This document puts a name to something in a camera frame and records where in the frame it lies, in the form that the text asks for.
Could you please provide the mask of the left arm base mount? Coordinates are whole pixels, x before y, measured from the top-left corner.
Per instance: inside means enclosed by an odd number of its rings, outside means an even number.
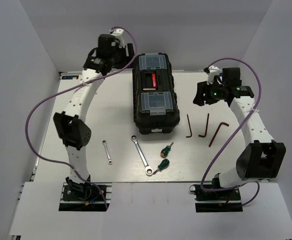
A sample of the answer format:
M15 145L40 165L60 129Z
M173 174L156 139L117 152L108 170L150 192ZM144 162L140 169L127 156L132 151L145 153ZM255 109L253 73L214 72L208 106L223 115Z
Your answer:
M69 177L63 183L60 212L105 212L111 202L112 185L75 183Z

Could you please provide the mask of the green screwdriver orange cap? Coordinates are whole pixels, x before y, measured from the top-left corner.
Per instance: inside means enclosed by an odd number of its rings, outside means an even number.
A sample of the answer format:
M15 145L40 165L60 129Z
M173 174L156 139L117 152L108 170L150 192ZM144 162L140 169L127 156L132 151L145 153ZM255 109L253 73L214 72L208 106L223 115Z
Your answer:
M167 157L167 155L169 154L169 152L170 152L170 150L171 150L173 144L174 144L174 143L172 142L170 145L167 145L165 148L163 148L163 149L161 150L161 152L160 152L160 156L161 156L162 158Z

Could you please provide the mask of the black plastic toolbox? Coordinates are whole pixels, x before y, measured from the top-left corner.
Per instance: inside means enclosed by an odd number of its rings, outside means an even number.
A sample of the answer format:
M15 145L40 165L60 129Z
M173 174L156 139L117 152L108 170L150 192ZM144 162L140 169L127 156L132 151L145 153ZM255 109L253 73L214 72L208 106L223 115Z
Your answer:
M132 69L133 122L142 135L171 133L180 122L172 65L166 53L143 53Z

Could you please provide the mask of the large silver ratchet wrench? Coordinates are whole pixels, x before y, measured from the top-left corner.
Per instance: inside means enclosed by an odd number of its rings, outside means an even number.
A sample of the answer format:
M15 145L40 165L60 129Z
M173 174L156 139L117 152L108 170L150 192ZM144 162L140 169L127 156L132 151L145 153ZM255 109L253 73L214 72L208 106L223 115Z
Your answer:
M146 159L146 157L145 157L145 155L144 155L144 153L139 145L137 136L132 135L130 139L134 143L135 148L136 148L136 150L141 158L141 161L142 161L144 168L145 168L145 174L150 177L153 174L153 169L149 166L149 164L147 162L147 159Z

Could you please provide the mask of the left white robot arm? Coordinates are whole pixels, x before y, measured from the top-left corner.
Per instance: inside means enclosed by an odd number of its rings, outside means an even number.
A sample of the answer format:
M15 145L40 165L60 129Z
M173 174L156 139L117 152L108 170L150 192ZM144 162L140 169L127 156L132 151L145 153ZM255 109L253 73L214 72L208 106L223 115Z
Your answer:
M86 158L86 145L92 131L85 123L86 115L104 76L112 69L122 69L134 56L133 44L125 44L123 34L122 28L116 28L110 34L98 37L98 46L88 53L83 64L80 87L74 91L65 109L53 116L57 134L72 165L66 183L82 200L89 198L92 193L92 187L88 184L90 174Z

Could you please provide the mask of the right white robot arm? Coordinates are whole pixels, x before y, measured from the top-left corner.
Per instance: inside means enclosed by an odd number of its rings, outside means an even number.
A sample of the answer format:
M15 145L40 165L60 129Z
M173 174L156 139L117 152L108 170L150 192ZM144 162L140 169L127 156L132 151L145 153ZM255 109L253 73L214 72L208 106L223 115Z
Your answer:
M238 67L219 69L209 66L204 69L208 77L197 84L193 103L198 106L212 105L225 101L235 115L242 132L245 149L236 160L235 167L217 173L211 181L211 188L201 185L205 192L222 200L230 191L249 182L275 179L278 176L286 147L277 142L266 129L259 115L257 101L249 86L243 86L241 70Z

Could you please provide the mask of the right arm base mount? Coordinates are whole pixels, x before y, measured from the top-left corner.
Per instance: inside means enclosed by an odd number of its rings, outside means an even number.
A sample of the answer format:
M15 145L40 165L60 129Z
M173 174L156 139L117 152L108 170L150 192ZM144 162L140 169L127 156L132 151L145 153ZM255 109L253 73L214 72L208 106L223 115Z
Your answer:
M204 191L200 184L192 184L189 192L194 194L197 213L242 212L242 198L239 187L223 191Z

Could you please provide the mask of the small silver ratchet wrench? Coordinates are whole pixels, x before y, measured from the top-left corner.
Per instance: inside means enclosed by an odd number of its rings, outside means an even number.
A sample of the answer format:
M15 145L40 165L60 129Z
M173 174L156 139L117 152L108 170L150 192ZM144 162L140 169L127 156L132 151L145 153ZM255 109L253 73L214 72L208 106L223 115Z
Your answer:
M107 141L103 140L102 144L103 144L104 149L105 149L106 157L108 159L108 164L111 165L113 162L112 162L112 159L111 159L111 156L110 156L110 152L109 152L109 149L108 149L108 146L107 146Z

